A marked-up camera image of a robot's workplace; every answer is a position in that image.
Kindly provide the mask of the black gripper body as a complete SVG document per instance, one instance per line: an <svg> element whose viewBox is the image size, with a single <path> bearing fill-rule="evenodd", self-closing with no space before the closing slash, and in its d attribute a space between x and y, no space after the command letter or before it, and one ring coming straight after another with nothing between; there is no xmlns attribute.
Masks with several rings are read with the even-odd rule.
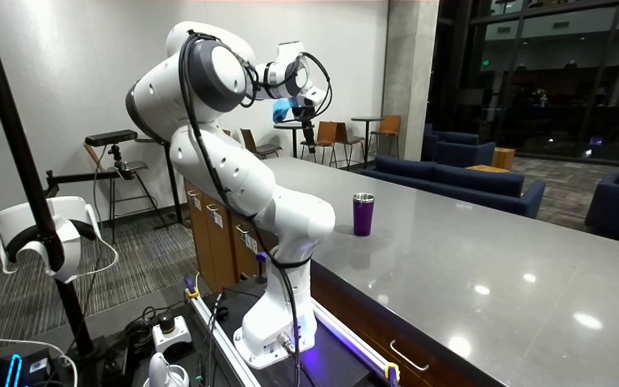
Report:
<svg viewBox="0 0 619 387"><path fill-rule="evenodd" d="M312 118L317 117L317 103L312 98L297 98L293 105L295 118L303 124L303 135L314 135Z"/></svg>

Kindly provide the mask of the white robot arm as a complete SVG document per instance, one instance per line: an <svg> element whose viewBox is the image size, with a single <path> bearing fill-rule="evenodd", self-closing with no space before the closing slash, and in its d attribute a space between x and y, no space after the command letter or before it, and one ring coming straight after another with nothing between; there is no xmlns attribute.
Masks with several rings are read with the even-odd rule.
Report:
<svg viewBox="0 0 619 387"><path fill-rule="evenodd" d="M235 332L248 365L262 370L314 345L309 294L314 247L335 225L333 206L285 190L275 171L222 130L217 118L264 98L323 101L312 84L317 58L299 40L280 46L264 65L248 40L202 22L180 22L166 39L166 58L126 92L132 121L169 147L174 167L232 213L278 236L269 249L266 289Z"/></svg>

